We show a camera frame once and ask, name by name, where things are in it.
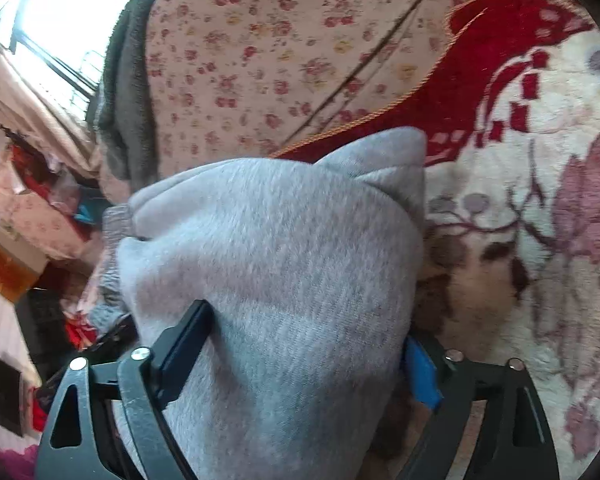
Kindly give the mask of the light grey sweatpants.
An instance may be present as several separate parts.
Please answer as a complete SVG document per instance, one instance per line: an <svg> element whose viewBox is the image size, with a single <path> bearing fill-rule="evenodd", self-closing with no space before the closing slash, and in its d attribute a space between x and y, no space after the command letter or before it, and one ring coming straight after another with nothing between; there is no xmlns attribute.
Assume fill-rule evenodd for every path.
<svg viewBox="0 0 600 480"><path fill-rule="evenodd" d="M214 329L166 421L201 479L352 479L398 376L422 263L426 139L378 132L313 164L238 158L104 215L91 323L153 344L196 300Z"/></svg>

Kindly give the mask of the beige curtain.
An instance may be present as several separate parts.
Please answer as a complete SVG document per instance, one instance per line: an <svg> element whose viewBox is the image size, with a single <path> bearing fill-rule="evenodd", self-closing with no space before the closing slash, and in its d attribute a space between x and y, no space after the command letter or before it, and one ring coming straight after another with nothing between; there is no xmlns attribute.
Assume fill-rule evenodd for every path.
<svg viewBox="0 0 600 480"><path fill-rule="evenodd" d="M97 177L94 136L40 87L25 81L1 45L0 125L20 132L38 150L55 155L80 176Z"/></svg>

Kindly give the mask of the red floral plush blanket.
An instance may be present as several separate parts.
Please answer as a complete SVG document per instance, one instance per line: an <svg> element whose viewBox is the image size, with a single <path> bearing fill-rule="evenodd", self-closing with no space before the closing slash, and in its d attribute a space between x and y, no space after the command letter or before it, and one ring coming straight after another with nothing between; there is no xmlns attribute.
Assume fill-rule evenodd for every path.
<svg viewBox="0 0 600 480"><path fill-rule="evenodd" d="M578 478L600 457L600 18L583 0L469 0L446 24L413 90L280 156L426 133L416 321L468 358L525 360Z"/></svg>

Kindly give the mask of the grey fleece garment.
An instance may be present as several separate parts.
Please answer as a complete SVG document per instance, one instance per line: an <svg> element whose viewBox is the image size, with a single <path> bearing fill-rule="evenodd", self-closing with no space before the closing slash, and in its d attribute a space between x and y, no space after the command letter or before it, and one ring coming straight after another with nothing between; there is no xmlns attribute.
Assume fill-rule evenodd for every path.
<svg viewBox="0 0 600 480"><path fill-rule="evenodd" d="M158 156L145 52L155 0L129 0L114 25L102 78L85 120L104 147L109 170L133 191L156 182Z"/></svg>

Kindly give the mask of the pink floral quilt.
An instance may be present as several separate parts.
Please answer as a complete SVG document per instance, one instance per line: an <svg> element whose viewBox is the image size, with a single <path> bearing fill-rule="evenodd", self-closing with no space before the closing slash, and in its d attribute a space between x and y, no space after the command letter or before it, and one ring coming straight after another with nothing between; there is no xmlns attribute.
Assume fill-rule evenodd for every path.
<svg viewBox="0 0 600 480"><path fill-rule="evenodd" d="M469 0L155 0L146 68L157 180L209 162L268 156L413 90ZM135 191L108 168L99 184Z"/></svg>

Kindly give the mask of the window with dark frame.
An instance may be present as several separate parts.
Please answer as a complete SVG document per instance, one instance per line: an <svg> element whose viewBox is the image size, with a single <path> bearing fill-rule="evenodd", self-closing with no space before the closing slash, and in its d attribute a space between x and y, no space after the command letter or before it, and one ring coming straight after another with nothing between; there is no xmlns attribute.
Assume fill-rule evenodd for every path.
<svg viewBox="0 0 600 480"><path fill-rule="evenodd" d="M21 77L83 118L129 0L0 0L0 45Z"/></svg>

